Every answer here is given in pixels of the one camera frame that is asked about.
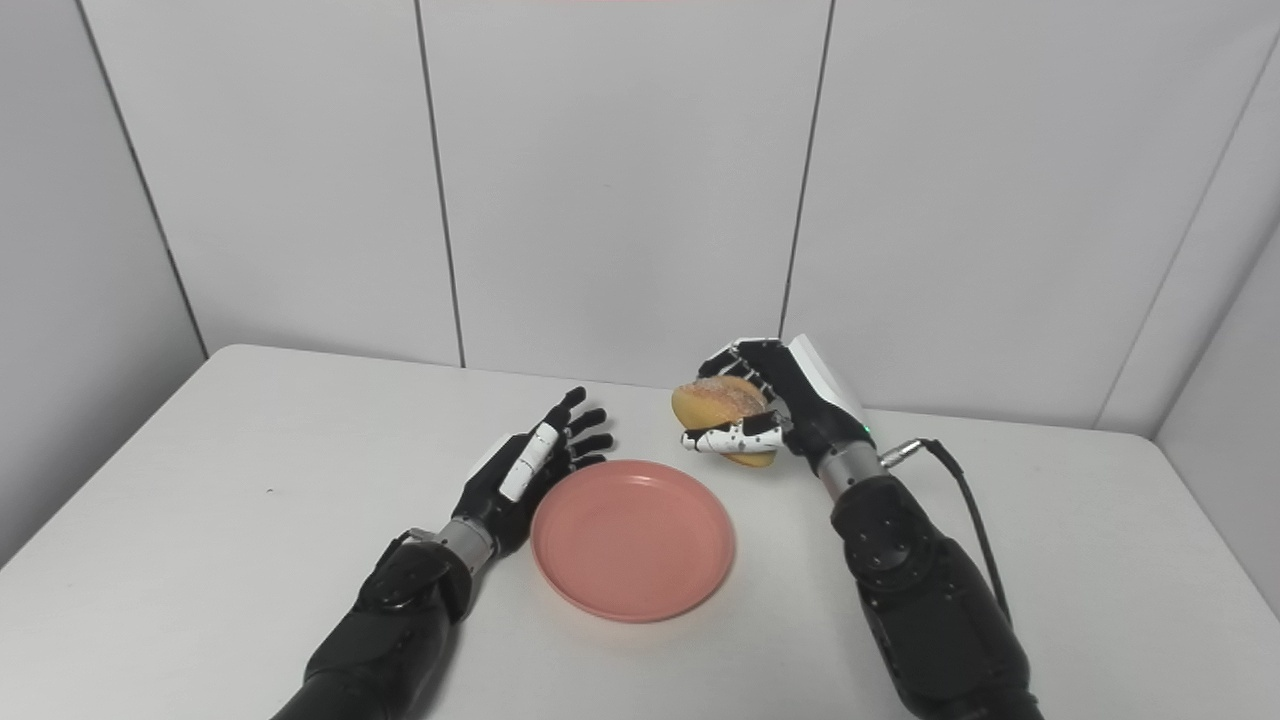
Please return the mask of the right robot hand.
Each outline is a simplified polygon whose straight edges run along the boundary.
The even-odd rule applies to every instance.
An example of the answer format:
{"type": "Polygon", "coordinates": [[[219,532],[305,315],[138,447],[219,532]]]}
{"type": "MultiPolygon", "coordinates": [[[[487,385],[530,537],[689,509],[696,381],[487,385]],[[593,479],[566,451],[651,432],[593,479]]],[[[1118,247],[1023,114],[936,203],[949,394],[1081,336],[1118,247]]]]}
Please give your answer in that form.
{"type": "Polygon", "coordinates": [[[758,391],[765,406],[733,420],[701,424],[681,434],[690,451],[759,455],[787,450],[813,473],[837,457],[844,482],[882,473],[878,446],[858,400],[847,393],[809,334],[739,338],[698,368],[698,380],[733,378],[758,391]]]}

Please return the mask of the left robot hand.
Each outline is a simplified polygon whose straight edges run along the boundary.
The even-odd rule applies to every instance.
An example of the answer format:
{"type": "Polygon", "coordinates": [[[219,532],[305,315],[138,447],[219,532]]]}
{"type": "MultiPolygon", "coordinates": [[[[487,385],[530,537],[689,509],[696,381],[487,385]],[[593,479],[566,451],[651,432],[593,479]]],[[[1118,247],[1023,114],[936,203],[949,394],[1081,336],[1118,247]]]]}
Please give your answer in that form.
{"type": "Polygon", "coordinates": [[[532,519],[548,493],[564,478],[605,461],[614,447],[603,407],[585,409],[588,391],[579,386],[530,430],[499,442],[463,486],[451,515],[479,530],[490,556],[504,557],[529,539],[532,519]]]}

